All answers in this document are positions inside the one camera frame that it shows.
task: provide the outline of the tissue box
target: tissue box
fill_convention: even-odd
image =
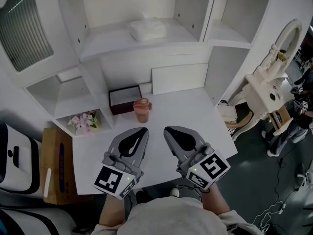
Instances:
[[[109,91],[109,104],[113,115],[133,112],[134,101],[142,98],[139,85]]]
[[[138,42],[151,39],[165,38],[167,35],[166,25],[158,18],[147,18],[134,21],[129,24],[129,31]]]

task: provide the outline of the person's arm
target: person's arm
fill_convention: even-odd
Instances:
[[[263,235],[255,226],[245,222],[236,211],[231,211],[216,184],[210,192],[202,193],[203,209],[213,212],[227,227],[228,234]]]
[[[313,112],[305,112],[304,115],[313,118]]]
[[[110,195],[102,209],[99,224],[107,227],[114,227],[123,224],[125,220],[124,200],[118,200]]]
[[[215,215],[230,211],[228,204],[216,184],[210,187],[208,193],[202,193],[202,204],[203,209],[213,212]]]

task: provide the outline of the cable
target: cable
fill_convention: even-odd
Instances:
[[[197,195],[199,196],[200,201],[202,202],[201,194],[196,190],[196,189],[198,189],[198,190],[201,191],[200,187],[195,186],[195,185],[194,185],[194,187],[187,186],[187,185],[178,185],[178,186],[176,186],[176,188],[177,188],[177,189],[187,188],[187,189],[189,189],[189,190],[194,190],[194,191],[197,193]]]
[[[267,212],[265,215],[264,215],[264,217],[263,217],[263,219],[261,220],[261,222],[260,222],[260,230],[263,230],[263,228],[265,228],[265,226],[266,225],[268,225],[268,223],[269,223],[269,221],[272,219],[272,216],[270,215],[270,214],[276,214],[276,213],[279,213],[280,211],[276,211],[276,212]],[[262,225],[262,223],[263,223],[263,221],[264,221],[264,219],[266,218],[266,216],[269,216],[269,220],[265,223],[265,225],[263,226]]]
[[[257,216],[254,218],[252,224],[254,224],[254,222],[255,222],[255,220],[256,220],[257,217],[262,216],[264,212],[266,212],[266,211],[268,211],[270,208],[276,206],[276,204],[278,204],[278,203],[282,203],[282,205],[284,205],[284,202],[283,202],[283,201],[276,202],[275,204],[271,205],[269,208],[267,208],[266,210],[264,210],[260,215],[257,215]]]
[[[131,200],[131,197],[129,195],[126,195],[128,198],[129,198],[129,202],[131,203],[131,208],[130,208],[130,211],[132,210],[133,208],[133,203],[132,203],[132,200]]]
[[[278,201],[279,198],[280,198],[279,192],[277,191],[277,187],[279,186],[279,173],[280,173],[280,170],[281,170],[281,169],[287,167],[286,162],[284,162],[283,160],[284,160],[284,158],[285,158],[288,154],[290,154],[303,140],[301,140],[299,143],[297,143],[297,144],[294,146],[294,148],[292,148],[292,149],[291,149],[290,151],[288,151],[282,158],[279,159],[279,162],[278,162],[279,169],[278,169],[278,171],[277,171],[277,184],[276,184],[276,186],[275,186],[275,188],[274,188],[274,192],[275,192],[275,194],[277,195],[277,198],[276,198],[274,204],[272,204],[269,208],[267,208],[267,209],[264,210],[260,215],[257,215],[257,216],[254,218],[252,224],[254,224],[254,222],[255,222],[255,220],[257,219],[257,217],[262,216],[262,215],[264,214],[264,212],[268,211],[271,207],[276,206],[276,204],[282,203],[282,205],[284,206],[284,205],[286,204],[286,201],[289,199],[289,197],[290,197],[293,193],[297,192],[297,190],[291,192],[291,193],[288,195],[288,197],[285,199],[284,202],[283,202],[283,201]],[[275,214],[275,213],[267,212],[267,213],[265,214],[265,216],[263,217],[263,219],[262,219],[261,222],[260,222],[260,227],[261,227],[261,228],[263,228],[262,222],[264,221],[266,215],[269,215],[269,216],[270,216],[270,214]]]
[[[273,224],[273,226],[276,226],[276,225],[277,225],[281,230],[283,230],[283,232],[284,232],[285,234],[289,235],[289,233],[287,233],[287,232],[285,231],[285,229],[282,228],[279,224]]]

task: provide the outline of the white shirt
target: white shirt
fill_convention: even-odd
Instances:
[[[216,216],[194,198],[166,197],[136,205],[123,225],[97,225],[92,235],[232,235],[236,231],[263,235],[235,211]]]

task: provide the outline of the jeans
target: jeans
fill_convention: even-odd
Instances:
[[[288,139],[292,137],[296,137],[298,133],[303,132],[305,129],[301,128],[295,120],[293,120],[288,126],[287,130],[278,136],[273,145],[270,147],[270,151],[273,154],[280,154],[287,143]],[[275,129],[272,128],[268,133],[266,133],[265,137],[268,141],[270,141],[274,135]]]

